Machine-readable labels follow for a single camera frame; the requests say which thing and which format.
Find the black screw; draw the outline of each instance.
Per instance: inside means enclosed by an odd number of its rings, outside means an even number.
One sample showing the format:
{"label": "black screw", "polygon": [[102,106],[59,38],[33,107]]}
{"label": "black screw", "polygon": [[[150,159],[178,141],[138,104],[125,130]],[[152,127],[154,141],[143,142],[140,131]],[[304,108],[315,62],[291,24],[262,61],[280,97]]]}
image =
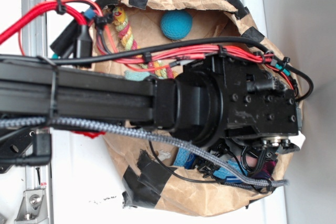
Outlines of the black screw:
{"label": "black screw", "polygon": [[236,102],[236,101],[238,101],[238,95],[237,94],[233,94],[233,95],[231,95],[231,101],[233,101],[233,102]]}
{"label": "black screw", "polygon": [[296,116],[291,115],[291,116],[289,117],[289,121],[295,123],[295,122],[296,122]]}
{"label": "black screw", "polygon": [[250,103],[251,100],[252,99],[251,99],[251,97],[249,95],[247,95],[247,96],[244,97],[244,102],[246,102],[246,103]]}
{"label": "black screw", "polygon": [[269,120],[269,121],[274,120],[274,118],[275,118],[274,114],[267,115],[267,120]]}
{"label": "black screw", "polygon": [[294,104],[294,99],[293,98],[288,99],[287,103],[289,105],[293,105]]}
{"label": "black screw", "polygon": [[40,167],[36,167],[38,184],[41,185]]}
{"label": "black screw", "polygon": [[271,102],[273,101],[273,96],[271,96],[270,94],[268,96],[265,97],[265,101],[266,102]]}

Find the black plastic clip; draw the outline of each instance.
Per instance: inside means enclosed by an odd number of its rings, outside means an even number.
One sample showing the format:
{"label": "black plastic clip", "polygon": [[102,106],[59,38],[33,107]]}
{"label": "black plastic clip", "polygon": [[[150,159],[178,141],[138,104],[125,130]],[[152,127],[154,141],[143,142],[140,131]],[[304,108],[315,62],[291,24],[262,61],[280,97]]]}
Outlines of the black plastic clip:
{"label": "black plastic clip", "polygon": [[67,12],[67,6],[62,3],[61,0],[56,0],[57,2],[57,8],[56,8],[56,13],[59,15],[63,15],[64,13]]}
{"label": "black plastic clip", "polygon": [[261,64],[265,64],[266,63],[266,59],[265,59],[265,56],[264,56],[264,54],[262,53],[262,52],[260,52],[260,51],[257,51],[257,52],[254,52],[253,53],[255,56],[260,56],[261,58],[262,58],[262,62],[261,62]]}
{"label": "black plastic clip", "polygon": [[227,50],[220,45],[218,45],[218,47],[219,47],[218,56],[221,58],[225,58],[227,56]]}
{"label": "black plastic clip", "polygon": [[109,13],[103,17],[96,16],[94,24],[99,30],[104,30],[104,26],[113,22],[113,14]]}
{"label": "black plastic clip", "polygon": [[58,109],[57,109],[57,93],[58,93],[58,76],[59,76],[59,71],[57,65],[50,60],[49,58],[42,57],[42,56],[37,56],[37,58],[47,62],[49,65],[52,67],[52,75],[53,75],[53,80],[51,82],[51,94],[50,94],[50,108],[49,108],[49,114],[46,118],[46,126],[49,126],[52,122],[52,120],[56,117],[58,114]]}
{"label": "black plastic clip", "polygon": [[266,190],[268,192],[272,192],[273,193],[275,191],[276,187],[272,186],[272,183],[271,183],[270,180],[266,180],[266,181],[268,182],[268,186],[266,186]]}
{"label": "black plastic clip", "polygon": [[145,52],[142,55],[142,59],[143,59],[144,63],[151,62],[152,61],[152,54],[150,52]]}
{"label": "black plastic clip", "polygon": [[287,65],[289,62],[290,62],[290,58],[289,58],[289,57],[284,57],[284,59],[283,59],[283,61],[282,61],[283,65],[282,65],[281,69],[279,69],[278,73],[283,72],[284,69],[286,68],[286,65]]}

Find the gray braided cable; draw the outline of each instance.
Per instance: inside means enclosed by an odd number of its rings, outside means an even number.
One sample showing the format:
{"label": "gray braided cable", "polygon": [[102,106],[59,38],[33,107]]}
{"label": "gray braided cable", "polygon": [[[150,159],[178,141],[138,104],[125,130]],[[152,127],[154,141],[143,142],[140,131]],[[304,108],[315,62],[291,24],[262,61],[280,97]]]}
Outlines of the gray braided cable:
{"label": "gray braided cable", "polygon": [[[46,122],[46,118],[43,116],[37,116],[37,117],[30,117],[30,118],[18,118],[18,119],[2,119],[0,120],[0,128],[8,128],[8,127],[23,127],[23,126],[35,126],[35,125],[41,125]],[[126,128],[114,124],[109,124],[105,122],[99,122],[94,120],[87,120],[87,119],[77,119],[77,118],[55,118],[50,121],[52,125],[67,125],[67,126],[73,126],[73,127],[80,127],[86,130],[92,130],[92,131],[98,131],[98,132],[109,132],[117,135],[123,135],[133,138],[140,138],[143,140],[148,141],[155,141],[155,142],[161,142],[165,144],[170,144],[173,146],[176,146],[178,148],[186,149],[192,153],[194,153],[197,156],[200,156],[215,165],[218,165],[220,167],[223,167],[224,169],[227,169],[229,172],[234,174],[238,179],[240,179],[242,182],[249,184],[249,185],[255,185],[255,186],[261,186],[261,187],[279,187],[284,186],[288,182],[287,180],[278,180],[278,181],[268,181],[265,179],[254,179],[246,177],[245,175],[238,172],[236,169],[234,169],[232,166],[230,166],[227,162],[219,159],[218,157],[212,155],[211,153],[193,145],[190,142],[180,140],[171,136],[164,136],[159,135],[147,131],[142,130],[136,130],[131,128]]]}

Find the white wall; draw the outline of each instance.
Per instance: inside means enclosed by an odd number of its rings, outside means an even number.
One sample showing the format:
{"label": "white wall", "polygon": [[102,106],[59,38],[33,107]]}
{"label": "white wall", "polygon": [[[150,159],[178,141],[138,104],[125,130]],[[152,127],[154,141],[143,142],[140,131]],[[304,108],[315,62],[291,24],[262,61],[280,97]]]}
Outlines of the white wall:
{"label": "white wall", "polygon": [[264,7],[268,37],[315,84],[304,104],[307,140],[286,173],[288,223],[335,223],[336,0],[264,0]]}

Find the metal bracket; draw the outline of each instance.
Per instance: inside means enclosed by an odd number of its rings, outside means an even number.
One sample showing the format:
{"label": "metal bracket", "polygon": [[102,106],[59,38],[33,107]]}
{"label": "metal bracket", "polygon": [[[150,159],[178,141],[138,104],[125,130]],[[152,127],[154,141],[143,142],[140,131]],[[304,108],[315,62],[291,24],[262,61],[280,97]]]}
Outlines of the metal bracket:
{"label": "metal bracket", "polygon": [[[8,138],[3,144],[0,144],[0,156],[20,157],[31,146],[32,140],[31,129],[27,129],[21,134],[14,135]],[[13,165],[2,165],[0,163],[0,174],[8,172],[12,166]]]}
{"label": "metal bracket", "polygon": [[49,223],[45,189],[24,191],[15,224]]}

